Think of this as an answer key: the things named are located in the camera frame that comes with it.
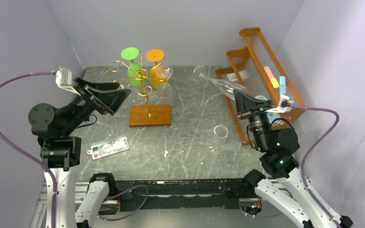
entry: white wall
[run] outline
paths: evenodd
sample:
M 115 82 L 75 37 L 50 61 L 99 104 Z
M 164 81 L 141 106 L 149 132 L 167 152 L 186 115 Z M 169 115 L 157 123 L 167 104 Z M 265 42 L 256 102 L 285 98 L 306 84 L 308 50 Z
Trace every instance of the white wall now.
M 239 30 L 261 27 L 276 50 L 304 0 L 48 0 L 85 66 L 130 46 L 164 51 L 169 65 L 226 65 Z
M 277 55 L 308 106 L 339 112 L 306 173 L 335 210 L 365 227 L 365 0 L 306 0 Z M 333 120 L 300 117 L 298 158 Z
M 83 69 L 69 39 L 45 0 L 0 0 L 0 82 L 32 71 Z M 0 129 L 39 157 L 29 110 L 38 103 L 67 104 L 72 95 L 50 76 L 13 82 L 0 91 Z M 43 170 L 0 140 L 0 228 L 27 228 L 36 209 Z

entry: table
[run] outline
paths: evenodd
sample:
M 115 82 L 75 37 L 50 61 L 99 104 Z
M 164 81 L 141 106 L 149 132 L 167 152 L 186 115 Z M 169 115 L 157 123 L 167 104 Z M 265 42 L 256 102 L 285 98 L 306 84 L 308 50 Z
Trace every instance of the table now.
M 132 93 L 118 112 L 114 116 L 102 116 L 95 111 L 97 123 L 73 133 L 82 138 L 78 181 L 88 181 L 98 172 L 111 172 L 115 180 L 177 180 L 239 178 L 252 169 L 261 170 L 262 154 L 241 146 L 222 93 L 205 79 L 198 83 L 192 80 L 195 67 L 173 66 L 174 74 L 169 81 L 174 90 L 170 126 L 130 128 L 129 107 L 144 105 L 145 100 L 128 80 L 121 81 Z M 215 70 L 220 67 L 205 66 L 206 73 L 216 78 Z M 120 67 L 116 73 L 107 66 L 88 67 L 84 74 L 84 79 L 91 82 L 112 82 L 125 77 L 126 67 Z M 155 89 L 150 102 L 161 104 Z M 223 146 L 216 147 L 211 137 L 219 124 L 229 129 L 229 136 Z M 101 132 L 109 128 L 114 129 L 114 137 L 126 135 L 130 149 L 93 160 L 87 150 L 91 144 L 104 140 Z

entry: wooden dish rack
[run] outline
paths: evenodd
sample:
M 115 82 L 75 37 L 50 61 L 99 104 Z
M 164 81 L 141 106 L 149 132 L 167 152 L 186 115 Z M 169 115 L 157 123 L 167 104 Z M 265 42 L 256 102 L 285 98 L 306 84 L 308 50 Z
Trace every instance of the wooden dish rack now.
M 298 105 L 304 105 L 296 89 L 294 88 L 289 77 L 286 75 L 283 67 L 280 65 L 278 59 L 269 47 L 266 39 L 259 28 L 244 28 L 240 31 L 240 36 L 243 38 L 246 46 L 242 49 L 231 50 L 226 53 L 231 67 L 220 68 L 216 70 L 218 79 L 228 79 L 227 75 L 234 73 L 237 77 L 238 83 L 245 86 L 248 94 L 252 97 L 262 95 L 271 99 L 275 104 L 279 103 L 279 88 L 273 88 L 268 76 L 264 70 L 265 66 L 269 66 L 274 77 L 279 81 L 279 76 L 286 77 L 286 95 L 294 99 Z M 242 145 L 249 145 L 250 140 L 254 145 L 252 134 L 249 133 L 250 138 L 247 137 L 248 120 L 240 120 L 236 116 L 235 101 L 226 97 L 226 102 L 229 107 L 237 132 L 239 133 Z M 292 109 L 280 116 L 287 119 L 291 124 L 294 123 L 304 110 Z M 287 127 L 287 124 L 275 124 L 272 129 Z

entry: marble table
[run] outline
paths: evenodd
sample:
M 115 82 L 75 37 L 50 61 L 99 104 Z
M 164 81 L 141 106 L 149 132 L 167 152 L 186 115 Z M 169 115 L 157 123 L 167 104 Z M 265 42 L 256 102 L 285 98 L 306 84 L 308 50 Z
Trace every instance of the marble table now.
M 249 146 L 241 146 L 225 97 L 205 79 L 193 82 L 195 67 L 173 66 L 174 75 L 169 81 L 174 90 L 170 126 L 130 128 L 129 107 L 144 105 L 145 100 L 128 80 L 120 82 L 132 93 L 118 112 L 114 116 L 94 112 L 97 123 L 73 134 L 82 138 L 78 181 L 87 181 L 98 172 L 111 172 L 115 180 L 176 180 L 239 178 L 252 169 L 261 170 L 261 154 Z M 215 70 L 220 67 L 205 66 L 206 73 L 216 78 Z M 127 77 L 126 71 L 126 67 L 120 67 L 117 73 L 109 71 L 107 66 L 88 67 L 84 79 L 112 82 Z M 162 104 L 155 90 L 150 101 Z M 212 131 L 219 124 L 229 129 L 228 141 L 223 146 L 212 141 Z M 93 160 L 87 150 L 91 144 L 104 140 L 103 135 L 110 128 L 114 137 L 127 136 L 130 149 Z

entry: wooden frame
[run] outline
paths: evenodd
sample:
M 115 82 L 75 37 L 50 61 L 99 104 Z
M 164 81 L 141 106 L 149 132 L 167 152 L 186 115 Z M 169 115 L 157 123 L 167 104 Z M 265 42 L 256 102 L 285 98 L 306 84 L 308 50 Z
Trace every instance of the wooden frame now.
M 217 77 L 219 79 L 222 79 L 222 76 L 221 76 L 222 74 L 230 74 L 230 73 L 234 72 L 237 77 L 238 82 L 241 85 L 246 86 L 243 79 L 241 78 L 240 70 L 244 69 L 245 66 L 248 64 L 248 62 L 250 61 L 256 68 L 257 73 L 259 74 L 270 98 L 272 99 L 272 101 L 275 104 L 277 104 L 279 102 L 279 94 L 276 92 L 276 90 L 273 88 L 272 84 L 270 83 L 268 76 L 264 70 L 263 64 L 256 52 L 256 49 L 258 48 L 258 50 L 259 50 L 260 47 L 255 47 L 255 45 L 256 45 L 255 40 L 259 40 L 260 43 L 262 44 L 262 46 L 265 48 L 265 51 L 268 54 L 268 57 L 270 58 L 271 62 L 274 64 L 274 67 L 276 68 L 276 70 L 278 71 L 280 76 L 286 77 L 286 85 L 287 85 L 288 90 L 290 91 L 292 97 L 296 101 L 296 103 L 298 105 L 304 105 L 302 99 L 300 98 L 300 96 L 297 93 L 297 90 L 294 88 L 291 80 L 287 76 L 282 65 L 279 63 L 278 59 L 276 58 L 275 54 L 273 53 L 273 51 L 270 48 L 269 44 L 267 43 L 266 39 L 262 35 L 261 29 L 244 28 L 240 31 L 240 36 L 243 38 L 246 46 L 242 49 L 231 50 L 226 53 L 226 55 L 231 63 L 231 67 L 217 69 L 216 70 Z M 231 116 L 234 120 L 234 124 L 236 125 L 241 144 L 249 145 L 250 142 L 247 139 L 247 137 L 244 135 L 243 129 L 241 128 L 241 126 L 239 124 L 239 120 L 235 113 L 235 108 L 231 105 L 229 98 L 226 98 L 226 101 L 227 101 L 228 107 L 230 109 Z M 304 110 L 292 109 L 291 111 L 282 114 L 281 117 L 287 119 L 292 124 L 303 114 L 303 112 L 304 112 Z M 283 127 L 287 127 L 287 124 L 284 123 L 284 124 L 274 125 L 272 127 L 272 129 L 279 129 L 279 128 L 283 128 Z

